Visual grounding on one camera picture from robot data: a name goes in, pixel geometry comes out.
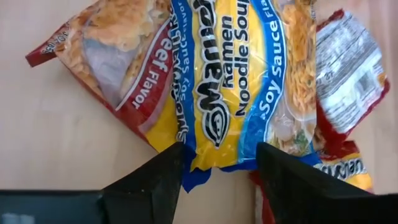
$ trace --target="red noodle package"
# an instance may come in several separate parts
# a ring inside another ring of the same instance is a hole
[[[317,31],[317,124],[327,144],[343,142],[389,91],[381,50],[350,13]]]
[[[314,143],[314,147],[321,147],[324,141]],[[320,171],[332,175],[346,183],[349,183],[357,188],[373,191],[373,183],[368,174],[358,148],[353,141],[346,141],[341,147],[336,148],[315,148],[318,149],[316,156],[319,158],[319,163],[313,167]],[[262,187],[262,180],[259,178],[258,172],[253,172],[250,178],[256,185],[256,224],[273,224],[275,218],[272,213],[267,195]]]
[[[175,142],[169,0],[99,0],[26,56],[58,57],[107,109],[157,151]]]

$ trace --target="dark object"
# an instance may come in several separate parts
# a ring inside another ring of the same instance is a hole
[[[172,224],[183,146],[97,191],[1,190],[0,224]]]
[[[398,195],[372,195],[266,143],[257,164],[276,223],[398,223]]]

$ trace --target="beef flavor package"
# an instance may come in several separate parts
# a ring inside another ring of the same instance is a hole
[[[26,56],[58,57],[107,109],[157,151],[175,142],[169,0],[100,0]]]
[[[317,27],[317,124],[327,144],[343,142],[390,89],[382,54],[349,12]]]

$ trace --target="barcode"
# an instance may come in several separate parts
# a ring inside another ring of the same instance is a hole
[[[357,89],[361,96],[367,95],[369,91],[373,88],[373,82],[371,80],[371,75],[373,73],[371,71],[367,71],[362,78],[360,78],[357,82]]]

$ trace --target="nutrition label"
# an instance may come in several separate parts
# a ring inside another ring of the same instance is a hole
[[[349,131],[380,97],[381,51],[351,14],[317,34],[317,95],[338,133]]]

